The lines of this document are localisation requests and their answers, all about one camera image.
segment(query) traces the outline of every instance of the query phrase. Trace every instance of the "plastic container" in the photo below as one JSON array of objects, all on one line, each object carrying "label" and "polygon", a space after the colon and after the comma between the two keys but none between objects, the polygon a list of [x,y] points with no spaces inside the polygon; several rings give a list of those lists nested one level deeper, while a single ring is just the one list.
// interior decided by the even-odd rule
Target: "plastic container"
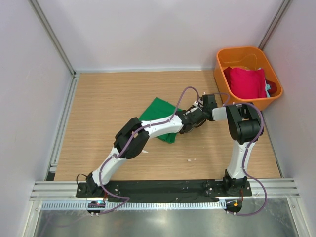
[{"label": "plastic container", "polygon": [[[276,93],[270,94],[270,98],[257,99],[241,99],[235,96],[229,88],[223,72],[227,67],[239,67],[246,70],[257,70],[262,68],[265,73],[265,78],[276,84]],[[231,95],[228,102],[229,104],[232,104],[233,102],[253,102],[253,104],[262,111],[283,93],[283,88],[264,53],[255,47],[224,48],[220,50],[217,53],[217,63],[214,71],[214,77],[219,91],[226,92]],[[223,101],[226,101],[227,95],[221,95],[221,97]]]}]

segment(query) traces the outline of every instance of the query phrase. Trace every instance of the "white cable tray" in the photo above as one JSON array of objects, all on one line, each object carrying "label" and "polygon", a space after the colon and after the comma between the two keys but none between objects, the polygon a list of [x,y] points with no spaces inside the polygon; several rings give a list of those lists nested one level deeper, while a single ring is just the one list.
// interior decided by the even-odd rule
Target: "white cable tray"
[{"label": "white cable tray", "polygon": [[[110,210],[120,203],[106,202],[105,208],[88,208],[91,201],[44,201],[41,210]],[[190,210],[190,209],[223,209],[225,200],[203,203],[126,203],[117,210]]]}]

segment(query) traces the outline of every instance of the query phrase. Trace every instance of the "wooden surface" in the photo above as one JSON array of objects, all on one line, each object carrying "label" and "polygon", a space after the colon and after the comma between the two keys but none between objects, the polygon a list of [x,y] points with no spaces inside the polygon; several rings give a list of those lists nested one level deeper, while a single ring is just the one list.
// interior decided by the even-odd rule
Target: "wooden surface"
[{"label": "wooden surface", "polygon": [[[55,180],[75,180],[78,173],[95,170],[130,118],[139,117],[155,97],[175,105],[188,85],[201,94],[218,91],[211,71],[81,74]],[[188,90],[180,108],[187,109],[196,97]],[[220,97],[216,99],[221,106]],[[149,153],[127,161],[112,179],[222,178],[232,149],[227,121],[206,122],[191,133],[178,134],[174,144],[150,140],[145,146]],[[252,151],[248,172],[258,178],[280,177],[266,132]]]}]

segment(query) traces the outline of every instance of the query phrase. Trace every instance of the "robotic arm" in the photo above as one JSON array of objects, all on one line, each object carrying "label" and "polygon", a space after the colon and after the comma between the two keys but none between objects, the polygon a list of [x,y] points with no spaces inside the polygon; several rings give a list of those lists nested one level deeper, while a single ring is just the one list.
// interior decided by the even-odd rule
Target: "robotic arm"
[{"label": "robotic arm", "polygon": [[[195,102],[188,110],[177,111],[174,115],[165,118],[153,121],[140,121],[138,118],[132,118],[115,136],[114,146],[102,165],[87,176],[88,188],[91,193],[94,193],[101,185],[100,181],[103,185],[107,184],[121,165],[141,153],[148,140],[168,133],[191,132],[194,127],[202,126],[207,120],[228,121],[234,148],[223,181],[227,194],[236,194],[245,187],[247,181],[242,169],[242,161],[247,145],[260,130],[260,118],[256,110],[247,105],[229,105],[218,108],[214,94],[203,95],[199,102]],[[134,136],[128,143],[136,130],[138,130],[137,136]],[[245,170],[247,170],[254,145],[255,143],[252,143],[248,148],[244,162]]]}]

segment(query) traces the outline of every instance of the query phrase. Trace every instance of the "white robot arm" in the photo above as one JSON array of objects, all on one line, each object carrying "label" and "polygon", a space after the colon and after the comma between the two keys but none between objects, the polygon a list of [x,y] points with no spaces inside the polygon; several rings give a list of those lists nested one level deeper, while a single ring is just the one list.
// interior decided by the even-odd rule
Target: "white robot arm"
[{"label": "white robot arm", "polygon": [[[101,185],[100,180],[103,185],[107,184],[121,165],[141,153],[148,140],[168,133],[190,132],[194,127],[203,125],[207,120],[228,121],[234,148],[223,181],[228,194],[230,191],[239,191],[241,187],[244,187],[247,177],[243,167],[247,170],[250,153],[255,143],[248,148],[244,165],[242,162],[246,146],[259,132],[259,116],[252,107],[247,105],[218,108],[213,94],[203,95],[200,99],[201,103],[194,103],[188,110],[177,111],[169,117],[153,121],[140,121],[138,118],[132,118],[116,135],[114,146],[102,165],[87,176],[86,181],[90,191],[93,193]],[[128,139],[137,129],[140,129],[137,136],[128,143]],[[126,150],[118,157],[126,145]]]}]

